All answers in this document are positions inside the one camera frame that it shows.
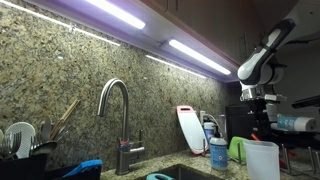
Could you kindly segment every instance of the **stainless steel faucet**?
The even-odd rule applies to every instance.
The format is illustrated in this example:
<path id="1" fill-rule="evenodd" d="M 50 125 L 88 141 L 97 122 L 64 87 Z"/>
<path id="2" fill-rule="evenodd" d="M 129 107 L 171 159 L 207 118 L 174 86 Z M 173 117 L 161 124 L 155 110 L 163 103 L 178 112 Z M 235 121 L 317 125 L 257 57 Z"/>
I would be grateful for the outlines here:
<path id="1" fill-rule="evenodd" d="M 98 107 L 98 116 L 104 117 L 107 110 L 108 98 L 112 88 L 118 85 L 121 89 L 123 96 L 123 121 L 122 121 L 122 137 L 119 140 L 119 147 L 117 150 L 117 166 L 116 174 L 124 175 L 129 173 L 129 164 L 131 159 L 139 159 L 141 155 L 145 153 L 145 148 L 142 147 L 142 130 L 139 132 L 139 148 L 132 149 L 132 143 L 129 142 L 129 96 L 126 85 L 117 78 L 109 80 L 104 86 L 99 107 Z"/>

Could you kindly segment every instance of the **granite backsplash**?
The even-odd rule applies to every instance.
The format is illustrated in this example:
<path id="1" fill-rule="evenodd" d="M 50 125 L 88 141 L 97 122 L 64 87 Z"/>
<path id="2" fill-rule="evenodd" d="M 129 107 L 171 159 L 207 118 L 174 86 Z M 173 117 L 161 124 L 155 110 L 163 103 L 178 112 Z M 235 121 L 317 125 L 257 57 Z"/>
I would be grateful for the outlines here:
<path id="1" fill-rule="evenodd" d="M 66 23 L 48 11 L 11 2 Z M 25 121 L 38 130 L 41 121 L 57 121 L 75 99 L 81 100 L 67 122 L 68 133 L 50 156 L 48 169 L 101 158 L 115 168 L 122 123 L 122 95 L 114 88 L 107 116 L 97 106 L 105 83 L 117 77 L 129 93 L 131 140 L 144 130 L 146 159 L 188 148 L 176 106 L 224 113 L 239 99 L 239 86 L 202 79 L 145 57 L 150 54 L 77 24 L 78 28 L 120 46 L 71 33 L 68 28 L 0 3 L 0 128 Z"/>

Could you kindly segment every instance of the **granite countertop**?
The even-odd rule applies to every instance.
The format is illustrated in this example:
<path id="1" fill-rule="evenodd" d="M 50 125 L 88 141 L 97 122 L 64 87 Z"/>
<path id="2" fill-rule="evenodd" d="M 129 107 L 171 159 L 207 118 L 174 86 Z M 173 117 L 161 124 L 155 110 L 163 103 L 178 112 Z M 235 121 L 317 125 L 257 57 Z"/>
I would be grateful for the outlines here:
<path id="1" fill-rule="evenodd" d="M 153 172 L 170 168 L 172 166 L 180 165 L 184 168 L 202 174 L 207 177 L 217 179 L 249 179 L 246 165 L 240 165 L 234 161 L 229 161 L 228 170 L 217 171 L 211 168 L 209 157 L 195 156 L 190 151 L 182 151 L 147 161 L 142 161 L 130 166 L 132 170 L 129 174 L 117 176 L 114 174 L 115 170 L 109 170 L 101 174 L 101 180 L 143 180 L 145 177 Z M 305 176 L 290 176 L 281 172 L 281 179 L 310 179 Z"/>

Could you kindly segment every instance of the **light fixture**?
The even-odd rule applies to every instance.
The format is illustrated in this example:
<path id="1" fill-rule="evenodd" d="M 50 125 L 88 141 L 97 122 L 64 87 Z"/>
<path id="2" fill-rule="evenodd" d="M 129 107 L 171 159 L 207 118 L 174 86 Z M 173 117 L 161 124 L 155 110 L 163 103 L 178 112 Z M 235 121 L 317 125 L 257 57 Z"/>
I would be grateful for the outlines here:
<path id="1" fill-rule="evenodd" d="M 181 51 L 181 52 L 183 52 L 183 53 L 195 58 L 196 60 L 206 64 L 207 66 L 210 66 L 210 67 L 220 71 L 223 74 L 226 74 L 226 75 L 231 74 L 231 72 L 228 69 L 220 66 L 219 64 L 213 62 L 212 60 L 208 59 L 207 57 L 205 57 L 202 54 L 196 52 L 195 50 L 189 48 L 188 46 L 180 43 L 177 40 L 174 40 L 174 39 L 170 40 L 169 41 L 169 45 L 174 47 L 174 48 L 176 48 L 176 49 L 178 49 L 179 51 Z"/>
<path id="2" fill-rule="evenodd" d="M 113 44 L 113 45 L 116 45 L 116 46 L 120 46 L 119 43 L 110 41 L 110 40 L 108 40 L 108 39 L 106 39 L 106 38 L 97 36 L 97 35 L 95 35 L 95 34 L 92 34 L 92 33 L 87 32 L 87 31 L 84 31 L 84 30 L 81 30 L 81 29 L 78 29 L 78 28 L 74 28 L 73 26 L 71 26 L 71 25 L 69 25 L 69 24 L 66 24 L 66 23 L 57 21 L 57 20 L 55 20 L 55 19 L 52 19 L 52 18 L 50 18 L 50 17 L 48 17 L 48 16 L 45 16 L 45 15 L 42 15 L 42 14 L 39 14 L 39 13 L 36 13 L 36 12 L 33 12 L 33 11 L 29 10 L 29 9 L 26 9 L 26 8 L 24 8 L 24 7 L 21 7 L 21 6 L 18 6 L 18 5 L 16 5 L 16 4 L 10 3 L 10 2 L 8 2 L 8 1 L 0 0 L 0 3 L 3 3 L 3 4 L 5 4 L 5 5 L 9 6 L 9 7 L 12 7 L 12 8 L 18 9 L 18 10 L 20 10 L 20 11 L 23 11 L 23 12 L 26 12 L 26 13 L 29 13 L 29 14 L 32 14 L 32 15 L 34 15 L 34 16 L 36 16 L 36 17 L 41 18 L 41 19 L 44 19 L 44 20 L 47 20 L 47 21 L 50 21 L 50 22 L 59 24 L 59 25 L 64 26 L 64 27 L 66 27 L 66 28 L 73 29 L 74 31 L 78 31 L 78 32 L 83 33 L 83 34 L 85 34 L 85 35 L 87 35 L 87 36 L 91 36 L 91 37 L 93 37 L 93 38 L 100 39 L 100 40 L 105 41 L 105 42 L 107 42 L 107 43 L 110 43 L 110 44 Z"/>
<path id="3" fill-rule="evenodd" d="M 142 22 L 138 18 L 123 11 L 122 9 L 116 7 L 115 5 L 109 3 L 108 1 L 105 1 L 105 0 L 86 0 L 86 1 L 138 29 L 143 29 L 143 27 L 146 25 L 144 22 Z"/>
<path id="4" fill-rule="evenodd" d="M 198 77 L 206 78 L 205 76 L 202 76 L 202 75 L 197 74 L 197 73 L 194 73 L 194 72 L 192 72 L 192 71 L 189 71 L 189 70 L 183 69 L 183 68 L 181 68 L 181 67 L 179 67 L 179 66 L 176 66 L 176 65 L 174 65 L 174 64 L 171 64 L 171 63 L 165 62 L 165 61 L 163 61 L 163 60 L 160 60 L 160 59 L 158 59 L 158 58 L 152 57 L 152 56 L 150 56 L 150 55 L 146 55 L 146 57 L 147 57 L 147 58 L 150 58 L 150 59 L 153 59 L 153 60 L 155 60 L 155 61 L 158 61 L 158 62 L 160 62 L 160 63 L 163 63 L 163 64 L 166 64 L 166 65 L 169 65 L 169 66 L 175 67 L 175 68 L 180 69 L 180 70 L 182 70 L 182 71 L 188 72 L 188 73 L 190 73 L 190 74 L 196 75 L 196 76 L 198 76 Z"/>

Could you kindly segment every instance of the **cabinet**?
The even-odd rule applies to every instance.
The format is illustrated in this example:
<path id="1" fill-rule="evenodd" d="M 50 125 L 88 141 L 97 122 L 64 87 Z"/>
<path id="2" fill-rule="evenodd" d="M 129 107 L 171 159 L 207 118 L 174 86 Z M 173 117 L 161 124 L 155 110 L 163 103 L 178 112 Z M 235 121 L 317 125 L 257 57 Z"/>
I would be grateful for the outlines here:
<path id="1" fill-rule="evenodd" d="M 250 56 L 264 34 L 251 0 L 141 1 L 237 65 Z M 162 8 L 166 6 L 165 11 L 159 9 L 160 3 Z"/>

